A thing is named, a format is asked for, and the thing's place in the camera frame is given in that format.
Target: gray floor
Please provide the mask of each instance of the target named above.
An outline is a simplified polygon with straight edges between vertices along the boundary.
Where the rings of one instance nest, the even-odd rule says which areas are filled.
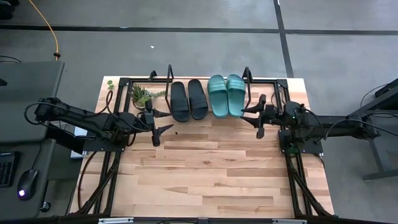
[[[277,28],[271,0],[36,3],[58,25]],[[393,0],[280,0],[280,6],[286,29],[398,29],[398,2]],[[26,2],[8,23],[44,24]],[[0,30],[0,36],[2,55],[26,62],[53,60],[50,32]],[[249,66],[255,77],[286,77],[278,34],[57,32],[57,37],[66,63],[60,97],[88,110],[95,108],[103,76],[145,75],[153,69],[163,75],[168,63],[176,75],[228,75]],[[354,111],[368,90],[398,77],[397,42],[398,36],[287,36],[294,75],[305,79],[311,109],[330,115]],[[335,213],[396,223],[398,178],[362,181],[377,171],[368,143],[330,138],[323,146]],[[59,200],[67,204],[67,197]]]

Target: light blue sandal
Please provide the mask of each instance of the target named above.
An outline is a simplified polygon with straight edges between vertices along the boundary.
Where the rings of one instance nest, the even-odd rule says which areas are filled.
[[[226,87],[228,89],[229,114],[234,117],[242,116],[241,110],[244,107],[244,96],[246,94],[244,81],[239,75],[231,74],[226,81]]]
[[[225,118],[228,115],[228,98],[224,77],[213,75],[207,83],[207,91],[214,116]]]

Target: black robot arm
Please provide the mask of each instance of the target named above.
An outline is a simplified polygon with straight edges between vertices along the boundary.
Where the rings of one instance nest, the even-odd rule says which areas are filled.
[[[27,119],[27,110],[33,106],[38,105],[35,110],[35,120],[38,123],[33,123]],[[125,147],[131,134],[150,132],[152,131],[152,143],[154,146],[160,145],[160,135],[171,128],[173,125],[156,128],[155,119],[159,117],[169,116],[168,113],[157,111],[152,107],[151,100],[146,102],[144,111],[138,113],[138,117],[127,112],[119,113],[93,113],[74,106],[70,106],[62,102],[58,98],[41,98],[38,103],[30,105],[25,110],[25,118],[32,124],[43,124],[45,121],[63,121],[72,124],[79,128],[85,129],[94,134],[94,139],[90,141],[103,142],[112,146]],[[65,142],[65,137],[71,138],[70,135],[59,135],[59,140]]]
[[[332,136],[352,136],[358,139],[372,139],[379,136],[372,127],[368,116],[317,116],[304,105],[288,101],[283,111],[273,105],[266,105],[266,96],[261,95],[256,106],[243,110],[247,113],[259,113],[258,118],[241,118],[258,128],[257,138],[264,137],[264,124],[285,126],[290,131],[291,141],[304,141],[310,138]]]

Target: wooden table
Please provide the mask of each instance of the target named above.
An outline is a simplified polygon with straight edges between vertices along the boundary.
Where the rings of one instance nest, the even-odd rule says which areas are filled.
[[[112,80],[117,86],[119,78],[104,77],[96,111],[104,107],[107,81]],[[187,88],[191,78],[180,77],[174,81],[183,82]],[[196,78],[201,78],[206,93],[207,77]],[[291,100],[309,108],[304,80],[287,80]],[[165,83],[142,86],[153,93],[165,90]],[[267,103],[271,103],[273,92],[272,85],[253,84],[251,104],[258,102],[260,94],[266,94]],[[158,110],[168,111],[164,97],[153,102]],[[138,110],[131,104],[130,112],[136,114]],[[279,149],[278,126],[265,125],[265,136],[256,139],[256,130],[245,121],[230,117],[215,119],[212,113],[201,121],[191,119],[178,123],[169,116],[157,118],[155,122],[158,127],[166,124],[174,127],[163,133],[159,147],[152,146],[151,133],[143,133],[138,134],[134,145],[122,154],[113,217],[294,217],[285,158]],[[98,185],[103,156],[97,153],[84,175],[83,203]],[[324,208],[333,213],[319,158],[304,154],[303,164],[309,189]],[[304,211],[301,190],[298,194]],[[71,212],[77,210],[76,203],[75,194]]]

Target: gray desk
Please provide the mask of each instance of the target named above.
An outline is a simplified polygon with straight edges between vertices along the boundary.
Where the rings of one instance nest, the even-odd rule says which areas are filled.
[[[18,151],[20,159],[11,187],[0,189],[0,220],[35,218],[39,214],[47,187],[49,167],[56,142],[45,139],[47,128],[34,126],[24,118],[24,109],[39,98],[57,96],[64,68],[63,62],[0,63],[0,78],[7,86],[0,86],[0,151]],[[35,106],[28,113],[34,121]],[[36,193],[28,201],[17,198],[17,184],[21,174],[35,163],[38,170]]]

